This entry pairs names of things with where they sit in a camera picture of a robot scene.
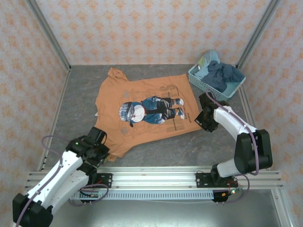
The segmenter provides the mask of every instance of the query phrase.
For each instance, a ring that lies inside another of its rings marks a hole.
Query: laundry basket
[[[223,93],[221,93],[220,91],[212,88],[208,84],[202,82],[199,78],[195,77],[195,73],[197,73],[198,71],[199,71],[198,64],[196,64],[188,71],[188,81],[204,92],[206,91],[207,88],[212,89],[217,101],[226,101],[229,98],[231,98],[233,94],[235,94],[235,92],[246,80],[246,77],[244,77],[244,79],[241,82],[226,83],[227,88]]]

